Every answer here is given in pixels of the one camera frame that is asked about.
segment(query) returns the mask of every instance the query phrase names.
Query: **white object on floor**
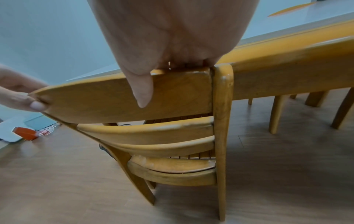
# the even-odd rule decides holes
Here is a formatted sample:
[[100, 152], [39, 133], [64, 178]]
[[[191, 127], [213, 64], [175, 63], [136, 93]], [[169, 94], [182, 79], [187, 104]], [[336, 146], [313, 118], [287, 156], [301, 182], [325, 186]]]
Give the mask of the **white object on floor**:
[[13, 133], [15, 127], [28, 128], [26, 126], [24, 117], [13, 117], [0, 123], [0, 138], [7, 142], [17, 142], [22, 139], [21, 136]]

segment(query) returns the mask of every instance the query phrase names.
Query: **person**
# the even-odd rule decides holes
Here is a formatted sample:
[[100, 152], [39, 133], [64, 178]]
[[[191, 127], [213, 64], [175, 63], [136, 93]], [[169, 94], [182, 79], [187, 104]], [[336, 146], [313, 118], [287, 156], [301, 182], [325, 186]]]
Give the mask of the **person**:
[[[212, 67], [241, 39], [259, 0], [88, 0], [140, 107], [153, 95], [153, 69]], [[0, 65], [0, 104], [50, 105], [22, 94], [47, 86]]]

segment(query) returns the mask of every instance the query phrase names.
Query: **hand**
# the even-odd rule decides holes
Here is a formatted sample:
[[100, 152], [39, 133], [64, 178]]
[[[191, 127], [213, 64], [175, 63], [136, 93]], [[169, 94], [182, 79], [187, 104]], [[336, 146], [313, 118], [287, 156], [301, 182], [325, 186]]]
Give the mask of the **hand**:
[[44, 111], [47, 106], [26, 94], [47, 84], [0, 64], [0, 104], [18, 110]]
[[212, 67], [239, 42], [258, 3], [88, 1], [140, 107], [145, 107], [153, 94], [151, 70]]

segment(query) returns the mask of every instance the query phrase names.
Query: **chair backrest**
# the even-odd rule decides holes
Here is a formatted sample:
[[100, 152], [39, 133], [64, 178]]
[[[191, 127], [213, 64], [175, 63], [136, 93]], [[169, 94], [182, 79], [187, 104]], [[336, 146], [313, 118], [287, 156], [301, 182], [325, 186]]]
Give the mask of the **chair backrest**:
[[[214, 149], [214, 116], [206, 115], [215, 113], [217, 105], [231, 110], [231, 65], [212, 70], [158, 71], [153, 80], [154, 94], [145, 108], [138, 107], [123, 74], [51, 86], [31, 95], [50, 104], [45, 112], [49, 117], [130, 154], [183, 156]], [[216, 90], [227, 91], [227, 105], [227, 96], [220, 96]], [[204, 116], [185, 120], [195, 114]], [[215, 115], [227, 116], [224, 112]], [[96, 124], [158, 119], [167, 122], [136, 126]]]

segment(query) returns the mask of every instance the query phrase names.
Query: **wooden floor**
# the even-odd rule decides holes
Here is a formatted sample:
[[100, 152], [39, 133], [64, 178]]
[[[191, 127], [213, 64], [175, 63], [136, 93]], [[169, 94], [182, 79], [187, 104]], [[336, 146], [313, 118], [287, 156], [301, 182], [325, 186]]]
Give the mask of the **wooden floor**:
[[[352, 224], [354, 114], [330, 128], [348, 89], [321, 108], [287, 100], [268, 132], [273, 97], [235, 101], [225, 223]], [[216, 187], [158, 185], [151, 206], [92, 140], [61, 127], [0, 151], [1, 224], [219, 223]]]

